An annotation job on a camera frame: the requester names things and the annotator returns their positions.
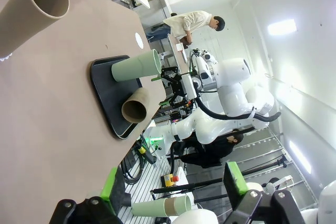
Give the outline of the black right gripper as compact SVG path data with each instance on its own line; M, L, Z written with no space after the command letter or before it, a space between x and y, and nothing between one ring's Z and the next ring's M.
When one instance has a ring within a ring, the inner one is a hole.
M172 80L173 91L173 95L167 97L164 101L161 101L159 106L164 107L169 105L173 109L178 108L178 105L184 100L184 97L186 96L186 92L182 84L182 77L179 74L178 67L162 68L161 74L155 78L152 78L152 80L159 79Z

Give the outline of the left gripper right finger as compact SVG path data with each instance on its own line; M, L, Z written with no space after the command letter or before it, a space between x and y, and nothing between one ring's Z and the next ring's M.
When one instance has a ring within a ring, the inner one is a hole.
M235 162L227 162L223 177L232 212L223 224L305 224L302 214L288 190L277 190L272 195L248 189Z

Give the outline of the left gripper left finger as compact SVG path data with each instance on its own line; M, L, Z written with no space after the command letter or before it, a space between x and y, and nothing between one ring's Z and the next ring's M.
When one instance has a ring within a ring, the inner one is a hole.
M81 203L72 199L60 200L49 224L124 224L118 217L124 199L124 176L121 168L114 167L99 195Z

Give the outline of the tall brown cup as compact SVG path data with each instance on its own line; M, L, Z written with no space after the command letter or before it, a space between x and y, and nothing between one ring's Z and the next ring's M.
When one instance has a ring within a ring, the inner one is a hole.
M70 0L8 0L0 11L0 58L63 18L69 4Z
M122 105L121 113L130 123L140 123L149 109L150 96L146 88L138 88Z
M164 211L168 217L177 216L177 213L174 207L174 202L175 202L175 197L166 198L164 201Z

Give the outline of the tall pale green cup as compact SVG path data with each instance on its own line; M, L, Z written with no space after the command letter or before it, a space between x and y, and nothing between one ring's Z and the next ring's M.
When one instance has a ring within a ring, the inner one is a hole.
M117 82L149 77L161 73L161 60L155 49L112 65L111 72Z
M167 217L165 213L166 198L146 202L137 202L132 205L132 214L140 217Z
M174 209L179 216L192 209L192 202L188 195L179 196L174 198Z

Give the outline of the brown top table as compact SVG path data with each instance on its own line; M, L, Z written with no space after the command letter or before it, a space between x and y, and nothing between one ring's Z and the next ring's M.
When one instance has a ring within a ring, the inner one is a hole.
M172 52L176 60L179 73L189 72L189 66L187 64L187 60L185 60L185 57L182 51L178 51L177 46L176 46L177 44L180 43L180 41L176 37L172 36L171 34L168 34L167 38L172 48Z

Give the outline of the person in black clothes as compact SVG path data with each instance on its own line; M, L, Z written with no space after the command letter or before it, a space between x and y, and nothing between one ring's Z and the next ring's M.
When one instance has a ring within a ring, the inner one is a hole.
M201 144L193 132L191 136L180 142L175 142L173 155L174 159L180 159L185 164L197 165L202 168L220 166L221 159L229 155L235 145L244 138L243 133L238 129L233 129L230 134L218 136L209 144Z

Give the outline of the black tripod pole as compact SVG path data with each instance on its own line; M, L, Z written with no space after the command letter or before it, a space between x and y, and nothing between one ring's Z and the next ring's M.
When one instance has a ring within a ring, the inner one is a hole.
M207 181L199 182L199 183L190 183L190 184L185 184L185 185L178 185L178 186L171 186L171 187L153 189L153 190L150 191L150 194L151 194L152 198L155 199L155 196L154 196L155 194L164 194L164 193L171 193L171 192L177 192L178 194L180 194L180 193L191 193L194 190L201 189L203 187L207 187L209 185L222 183L222 182L223 182L222 178L217 178L217 179L211 179L211 180L207 180ZM212 196L212 197L206 197L206 198L201 198L201 199L195 199L194 203L201 203L201 202L206 202L206 201L223 199L223 198L227 198L227 197L228 197L227 194Z

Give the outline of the yellow emergency stop box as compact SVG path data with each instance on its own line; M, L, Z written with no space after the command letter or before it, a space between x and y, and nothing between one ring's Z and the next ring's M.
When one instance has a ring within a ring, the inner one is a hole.
M174 176L173 174L167 174L167 175L161 176L162 187L175 186L178 181L179 181L179 177Z

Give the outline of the black plastic tray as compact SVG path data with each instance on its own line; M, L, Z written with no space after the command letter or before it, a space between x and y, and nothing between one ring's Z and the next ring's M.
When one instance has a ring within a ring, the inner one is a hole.
M140 79L117 82L112 76L113 64L128 59L122 55L97 59L90 66L91 85L109 129L116 137L124 140L130 136L137 123L127 121L121 112L124 102L142 87Z

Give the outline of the person in cream shirt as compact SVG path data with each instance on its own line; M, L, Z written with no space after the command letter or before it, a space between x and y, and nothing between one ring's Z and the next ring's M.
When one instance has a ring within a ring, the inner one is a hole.
M209 26L216 31L222 31L225 28L225 21L219 16L214 16L203 10L197 10L165 19L158 28L146 33L146 37L149 42L154 42L171 34L174 37L186 37L186 41L191 43L192 33L204 26Z

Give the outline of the ceiling light panel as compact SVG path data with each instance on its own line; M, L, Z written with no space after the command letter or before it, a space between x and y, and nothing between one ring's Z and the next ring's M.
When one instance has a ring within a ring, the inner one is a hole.
M269 35L280 36L297 31L297 26L294 19L286 19L272 23L267 27Z

